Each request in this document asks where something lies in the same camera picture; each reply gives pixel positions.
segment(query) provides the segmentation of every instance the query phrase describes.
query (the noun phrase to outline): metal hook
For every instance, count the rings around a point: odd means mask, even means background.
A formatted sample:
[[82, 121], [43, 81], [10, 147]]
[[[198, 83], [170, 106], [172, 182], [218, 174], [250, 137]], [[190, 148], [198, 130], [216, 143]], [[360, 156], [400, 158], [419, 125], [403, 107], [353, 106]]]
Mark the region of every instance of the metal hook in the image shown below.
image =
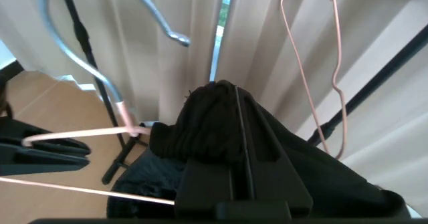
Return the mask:
[[[165, 20], [165, 18], [162, 16], [162, 14], [159, 12], [159, 10], [156, 8], [156, 6], [151, 0], [141, 0], [141, 2], [152, 13], [154, 19], [158, 22], [161, 29], [164, 31], [164, 33], [168, 37], [179, 42], [181, 45], [185, 47], [188, 47], [190, 45], [190, 39], [186, 35], [176, 33], [170, 29], [167, 21]], [[113, 98], [115, 99], [116, 102], [122, 102], [123, 99], [122, 99], [122, 96], [120, 95], [118, 88], [105, 75], [101, 74], [96, 68], [92, 67], [90, 64], [88, 64], [87, 62], [79, 58], [65, 43], [65, 41], [60, 37], [55, 25], [52, 22], [52, 18], [49, 13], [48, 3], [49, 3], [48, 0], [39, 0], [39, 10], [41, 12], [41, 18], [43, 19], [43, 22], [46, 24], [47, 31], [53, 37], [53, 40], [58, 44], [60, 49], [68, 57], [70, 57], [73, 61], [75, 61], [79, 66], [84, 68], [86, 71], [90, 72], [93, 76], [101, 80], [107, 86], [107, 88], [111, 91]]]

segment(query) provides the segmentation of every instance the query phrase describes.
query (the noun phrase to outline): pink wire hanger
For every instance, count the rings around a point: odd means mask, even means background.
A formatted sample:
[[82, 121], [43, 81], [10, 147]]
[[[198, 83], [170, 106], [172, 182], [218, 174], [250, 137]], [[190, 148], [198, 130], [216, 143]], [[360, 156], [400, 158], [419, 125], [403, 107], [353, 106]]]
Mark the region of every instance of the pink wire hanger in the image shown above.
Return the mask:
[[[154, 3], [151, 0], [141, 0], [142, 3], [146, 7], [148, 7], [149, 11], [154, 16], [155, 20], [159, 23], [164, 33], [170, 37], [171, 39], [179, 42], [181, 45], [188, 47], [190, 45], [190, 39], [186, 37], [185, 35], [182, 35], [180, 33], [176, 33], [170, 29], [168, 26], [168, 23], [165, 21], [162, 14], [157, 10], [157, 8], [154, 6]], [[122, 96], [120, 95], [120, 92], [118, 91], [117, 87], [103, 74], [101, 74], [97, 69], [93, 68], [90, 64], [86, 63], [84, 60], [80, 59], [73, 51], [65, 44], [63, 39], [59, 36], [57, 29], [52, 23], [51, 17], [49, 15], [49, 8], [48, 8], [48, 0], [39, 0], [39, 7], [41, 11], [41, 17], [46, 24], [47, 30], [55, 40], [55, 42], [59, 45], [60, 49], [68, 55], [73, 61], [75, 61], [79, 66], [83, 67], [86, 71], [90, 72], [92, 75], [100, 79], [106, 86], [109, 88], [109, 90], [112, 93], [112, 96], [115, 100], [115, 103], [118, 107], [118, 111], [125, 123], [125, 126], [123, 127], [114, 127], [114, 128], [101, 128], [101, 129], [95, 129], [95, 130], [78, 130], [78, 131], [71, 131], [71, 132], [61, 132], [61, 133], [49, 133], [49, 134], [38, 134], [34, 136], [29, 136], [27, 138], [24, 138], [22, 140], [22, 145], [30, 147], [33, 141], [38, 140], [51, 140], [51, 139], [57, 139], [57, 138], [73, 138], [73, 137], [80, 137], [80, 136], [97, 136], [97, 135], [105, 135], [105, 134], [119, 134], [119, 133], [129, 133], [131, 136], [135, 137], [138, 136], [138, 134], [150, 134], [149, 128], [143, 128], [139, 126], [135, 126], [132, 118], [130, 116], [130, 113], [128, 111], [128, 108], [126, 107], [126, 104], [124, 100], [122, 99]], [[50, 183], [39, 183], [39, 182], [33, 182], [33, 181], [22, 181], [17, 179], [11, 179], [6, 177], [0, 177], [0, 181], [7, 182], [7, 183], [15, 183], [15, 184], [22, 184], [22, 185], [35, 185], [39, 187], [49, 187], [49, 188], [55, 188], [55, 189], [63, 189], [63, 190], [69, 190], [69, 191], [79, 191], [79, 192], [85, 192], [85, 193], [93, 193], [93, 194], [99, 194], [99, 195], [108, 195], [112, 197], [122, 197], [127, 199], [134, 199], [139, 201], [150, 201], [155, 203], [162, 203], [167, 205], [174, 205], [174, 201], [171, 200], [165, 200], [165, 199], [159, 199], [159, 198], [153, 198], [153, 197], [143, 197], [140, 195], [131, 195], [126, 193], [117, 193], [113, 191], [99, 191], [94, 189], [85, 189], [85, 188], [79, 188], [79, 187], [69, 187], [65, 185], [56, 185], [56, 184], [50, 184]]]
[[[300, 60], [300, 56], [299, 53], [297, 51], [297, 47], [294, 43], [293, 37], [292, 37], [292, 33], [290, 31], [290, 27], [288, 26], [288, 22], [287, 22], [287, 18], [286, 18], [286, 13], [284, 11], [284, 4], [283, 4], [284, 0], [281, 0], [281, 10], [282, 10], [282, 16], [284, 17], [284, 23], [286, 24], [286, 29], [288, 32], [288, 35], [290, 36], [290, 40], [292, 42], [293, 48], [294, 48], [294, 53], [296, 54], [296, 58], [297, 58], [297, 62], [299, 64], [299, 68], [300, 68], [300, 73], [302, 75], [302, 79], [303, 79], [303, 84], [306, 90], [306, 94], [308, 95], [308, 99], [309, 99], [309, 103], [310, 103], [310, 107], [311, 107], [311, 111], [312, 111], [312, 115], [314, 117], [315, 120], [315, 124], [316, 124], [316, 128], [318, 129], [318, 133], [320, 135], [321, 141], [322, 141], [322, 146], [324, 147], [324, 150], [328, 153], [328, 147], [326, 144], [326, 139], [324, 137], [324, 134], [322, 133], [321, 130], [321, 126], [320, 126], [320, 121], [318, 120], [318, 115], [316, 114], [316, 110], [314, 107], [314, 102], [312, 101], [312, 97], [310, 95], [310, 91], [309, 91], [309, 87], [308, 87], [308, 83], [306, 81], [306, 77], [305, 77], [305, 73], [303, 71], [303, 65], [302, 62]], [[333, 2], [333, 9], [334, 9], [334, 20], [335, 20], [335, 24], [336, 24], [336, 34], [337, 34], [337, 64], [336, 64], [336, 68], [334, 69], [333, 75], [332, 75], [332, 87], [333, 89], [339, 94], [340, 97], [340, 103], [342, 105], [342, 125], [343, 125], [343, 131], [342, 131], [342, 145], [340, 147], [339, 153], [336, 155], [336, 159], [339, 159], [344, 152], [344, 149], [346, 147], [346, 134], [347, 134], [347, 130], [348, 130], [348, 122], [347, 122], [347, 117], [346, 117], [346, 101], [345, 101], [345, 97], [343, 94], [343, 91], [337, 86], [336, 83], [336, 78], [337, 78], [337, 74], [339, 72], [340, 69], [340, 65], [342, 63], [342, 40], [341, 40], [341, 36], [340, 36], [340, 24], [339, 24], [339, 15], [338, 15], [338, 8], [337, 8], [337, 1], [336, 0], [332, 0]]]

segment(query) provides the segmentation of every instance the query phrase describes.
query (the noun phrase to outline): beige curtain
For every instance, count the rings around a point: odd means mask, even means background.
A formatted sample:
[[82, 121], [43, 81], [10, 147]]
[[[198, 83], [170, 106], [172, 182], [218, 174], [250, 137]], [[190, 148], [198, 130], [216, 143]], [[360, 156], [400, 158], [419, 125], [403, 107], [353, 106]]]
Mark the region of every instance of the beige curtain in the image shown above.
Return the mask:
[[[118, 86], [141, 121], [175, 122], [189, 90], [209, 80], [221, 0], [153, 0], [189, 48], [165, 37], [139, 0], [74, 0], [99, 69]], [[93, 77], [65, 56], [48, 35], [37, 0], [0, 0], [0, 37], [27, 70], [53, 77]], [[83, 57], [64, 0], [50, 0], [61, 35]]]
[[[139, 120], [173, 123], [188, 90], [207, 83], [221, 0], [153, 0], [171, 27], [192, 39], [167, 39], [138, 0], [75, 0], [99, 68], [120, 88]], [[307, 138], [315, 129], [296, 58], [280, 15], [280, 0], [232, 0], [217, 80], [249, 90], [287, 128]], [[427, 23], [428, 0], [338, 0], [343, 61], [339, 86], [351, 99]], [[53, 18], [77, 51], [63, 0]], [[322, 122], [340, 109], [330, 77], [336, 61], [329, 0], [286, 0], [292, 33]], [[0, 0], [0, 37], [27, 70], [92, 76], [51, 40], [36, 0]], [[428, 49], [424, 48], [349, 116], [343, 163], [372, 183], [400, 193], [428, 216]], [[333, 153], [340, 128], [328, 139]]]

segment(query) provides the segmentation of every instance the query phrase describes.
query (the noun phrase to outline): brown floor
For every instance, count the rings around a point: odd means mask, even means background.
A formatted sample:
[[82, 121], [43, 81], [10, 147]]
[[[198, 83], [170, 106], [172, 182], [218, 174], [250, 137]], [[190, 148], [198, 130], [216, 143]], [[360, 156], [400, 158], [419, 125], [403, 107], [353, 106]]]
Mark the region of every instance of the brown floor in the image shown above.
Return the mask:
[[[111, 127], [103, 103], [95, 93], [83, 92], [73, 82], [59, 82], [39, 72], [21, 72], [8, 83], [8, 100], [15, 119], [52, 132]], [[91, 149], [91, 163], [80, 171], [12, 176], [16, 179], [110, 190], [102, 175], [120, 151], [115, 135], [77, 138]], [[144, 147], [130, 153], [131, 163]], [[0, 223], [29, 223], [39, 218], [100, 218], [106, 215], [107, 197], [73, 191], [0, 183]]]

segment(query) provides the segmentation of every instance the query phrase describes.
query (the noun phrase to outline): thin wire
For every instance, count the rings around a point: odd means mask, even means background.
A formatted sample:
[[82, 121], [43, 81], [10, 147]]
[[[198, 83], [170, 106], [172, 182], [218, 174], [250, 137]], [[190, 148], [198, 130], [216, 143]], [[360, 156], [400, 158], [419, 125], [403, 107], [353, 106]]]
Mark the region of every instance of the thin wire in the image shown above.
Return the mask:
[[175, 202], [171, 201], [171, 200], [154, 198], [154, 197], [144, 197], [144, 196], [126, 194], [126, 193], [118, 193], [118, 192], [114, 192], [114, 191], [99, 191], [99, 190], [80, 188], [80, 187], [69, 187], [69, 186], [65, 186], [65, 185], [39, 183], [39, 182], [34, 182], [34, 181], [22, 181], [22, 180], [10, 179], [10, 178], [6, 178], [6, 177], [0, 177], [0, 181], [6, 182], [6, 183], [22, 184], [22, 185], [33, 185], [33, 186], [38, 186], [38, 187], [49, 187], [49, 188], [68, 190], [68, 191], [79, 191], [79, 192], [83, 192], [83, 193], [106, 195], [106, 196], [110, 196], [110, 197], [121, 197], [121, 198], [133, 199], [133, 200], [138, 200], [138, 201], [149, 201], [149, 202], [153, 202], [153, 203], [162, 203], [162, 204], [166, 204], [166, 205], [174, 205], [175, 204]]
[[[338, 59], [337, 59], [336, 68], [334, 69], [334, 72], [332, 75], [332, 87], [340, 96], [340, 103], [342, 105], [342, 119], [343, 119], [343, 121], [342, 121], [343, 122], [342, 145], [340, 147], [339, 153], [336, 155], [336, 159], [339, 159], [343, 155], [344, 149], [346, 147], [346, 135], [347, 135], [347, 130], [348, 130], [348, 123], [347, 123], [347, 117], [346, 117], [346, 101], [344, 98], [344, 94], [343, 94], [343, 91], [337, 86], [337, 83], [336, 83], [337, 74], [339, 72], [340, 65], [342, 63], [342, 39], [340, 36], [340, 24], [339, 24], [337, 1], [336, 0], [332, 0], [332, 1], [333, 1], [333, 8], [334, 8], [334, 20], [335, 20], [335, 24], [336, 24], [337, 46], [338, 46]], [[320, 138], [322, 141], [322, 146], [324, 147], [324, 150], [328, 154], [330, 154], [330, 152], [328, 151], [327, 144], [326, 144], [326, 139], [325, 139], [324, 134], [322, 133], [322, 130], [321, 130], [321, 125], [320, 125], [320, 121], [318, 119], [318, 115], [316, 114], [314, 102], [312, 101], [312, 97], [310, 95], [308, 83], [306, 81], [305, 73], [303, 71], [302, 61], [300, 60], [300, 56], [299, 56], [296, 44], [294, 43], [292, 33], [290, 31], [290, 27], [288, 26], [287, 17], [286, 17], [286, 13], [284, 11], [283, 2], [284, 2], [284, 0], [281, 0], [282, 16], [284, 18], [284, 23], [286, 24], [286, 29], [287, 29], [288, 35], [290, 36], [290, 41], [292, 42], [292, 45], [294, 48], [294, 53], [296, 54], [297, 62], [299, 64], [299, 69], [300, 69], [300, 73], [302, 75], [305, 91], [306, 91], [306, 94], [308, 95], [309, 104], [311, 107], [312, 115], [313, 115], [314, 120], [315, 120], [316, 128], [317, 128], [318, 133], [320, 135]]]

